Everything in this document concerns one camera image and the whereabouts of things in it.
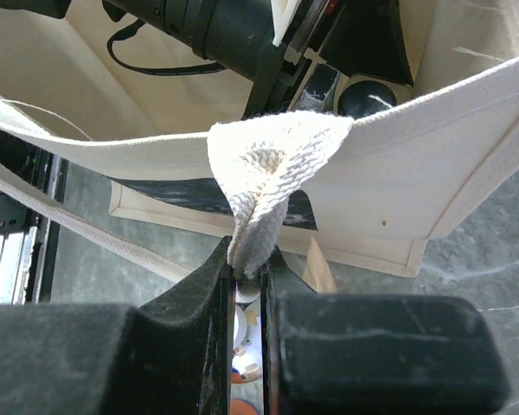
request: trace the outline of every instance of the black knob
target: black knob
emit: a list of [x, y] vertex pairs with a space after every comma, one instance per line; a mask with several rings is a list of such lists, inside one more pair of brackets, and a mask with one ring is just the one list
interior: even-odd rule
[[338, 99], [340, 115], [363, 118], [396, 106], [392, 90], [374, 80], [363, 80], [348, 86]]

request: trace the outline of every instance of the white thread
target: white thread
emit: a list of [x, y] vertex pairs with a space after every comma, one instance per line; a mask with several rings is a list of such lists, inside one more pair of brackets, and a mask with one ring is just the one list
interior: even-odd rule
[[498, 309], [487, 309], [486, 311], [504, 311], [504, 310], [515, 310], [519, 309], [519, 305], [513, 305], [511, 307], [500, 307]]
[[381, 104], [383, 104], [383, 105], [386, 106], [387, 108], [394, 108], [394, 107], [393, 107], [392, 105], [390, 105], [387, 101], [385, 101], [385, 100], [382, 99], [381, 97], [377, 97], [376, 95], [368, 95], [367, 98], [374, 99], [375, 101], [380, 102]]
[[33, 108], [34, 110], [38, 110], [38, 111], [42, 111], [42, 112], [46, 112], [47, 114], [50, 114], [58, 119], [60, 119], [61, 121], [63, 121], [64, 123], [67, 123], [69, 125], [71, 125], [75, 130], [77, 130], [78, 132], [80, 132], [83, 136], [85, 136], [85, 138], [88, 139], [88, 141], [94, 141], [92, 140], [80, 127], [78, 127], [77, 125], [75, 125], [75, 123], [72, 123], [71, 121], [69, 121], [67, 118], [65, 117], [62, 117], [60, 114], [56, 114], [55, 112], [53, 111], [50, 111], [50, 110], [47, 110], [46, 108], [42, 108], [38, 105], [32, 105], [32, 104], [28, 104], [26, 102], [22, 102], [22, 101], [16, 101], [14, 99], [0, 99], [0, 101], [2, 102], [5, 102], [5, 103], [8, 103], [8, 104], [15, 104], [15, 105], [21, 105], [21, 106], [27, 106], [28, 108]]
[[490, 60], [493, 60], [493, 61], [505, 62], [505, 60], [502, 59], [502, 58], [498, 58], [496, 56], [492, 56], [491, 54], [481, 54], [480, 52], [475, 52], [474, 50], [471, 50], [471, 49], [468, 49], [468, 48], [464, 48], [462, 46], [457, 46], [454, 49], [452, 49], [452, 51], [453, 52], [459, 52], [461, 54], [470, 54], [471, 56], [476, 56], [477, 58], [486, 58], [486, 59], [490, 59]]
[[491, 6], [481, 6], [480, 4], [475, 4], [472, 2], [464, 2], [466, 6], [474, 7], [475, 9], [481, 9], [481, 10], [488, 10], [488, 11], [497, 11], [498, 13], [502, 13], [502, 9], [498, 7], [491, 7]]

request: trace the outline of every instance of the cotton strap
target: cotton strap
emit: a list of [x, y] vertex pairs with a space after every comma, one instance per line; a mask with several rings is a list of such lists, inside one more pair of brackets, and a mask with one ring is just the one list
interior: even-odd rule
[[174, 283], [189, 275], [193, 268], [166, 258], [142, 246], [89, 223], [84, 218], [68, 211], [60, 203], [32, 187], [0, 164], [0, 190], [23, 205], [43, 214], [63, 227], [77, 233], [105, 249], [143, 266]]
[[237, 273], [252, 276], [269, 259], [291, 193], [336, 153], [353, 122], [288, 112], [211, 129], [209, 163], [233, 210], [227, 261]]

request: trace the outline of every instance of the marble floor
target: marble floor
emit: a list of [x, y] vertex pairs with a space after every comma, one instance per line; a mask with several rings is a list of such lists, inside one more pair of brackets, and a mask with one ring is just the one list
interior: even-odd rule
[[[70, 166], [65, 203], [92, 222], [193, 266], [217, 245], [214, 237], [113, 218], [107, 214], [109, 195], [105, 178]], [[304, 263], [297, 255], [287, 260], [296, 267]], [[519, 172], [451, 235], [429, 243], [418, 278], [330, 267], [341, 292], [443, 294], [472, 302], [490, 325], [513, 386], [500, 413], [519, 415]], [[61, 230], [52, 301], [140, 305], [169, 287], [169, 281]], [[233, 392], [261, 407], [259, 382]]]

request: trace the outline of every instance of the fabric loop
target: fabric loop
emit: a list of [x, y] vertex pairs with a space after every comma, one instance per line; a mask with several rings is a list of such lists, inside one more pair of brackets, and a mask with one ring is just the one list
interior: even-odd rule
[[227, 261], [237, 273], [252, 276], [269, 259], [291, 193], [336, 153], [353, 122], [288, 112], [211, 129], [209, 163], [233, 210]]

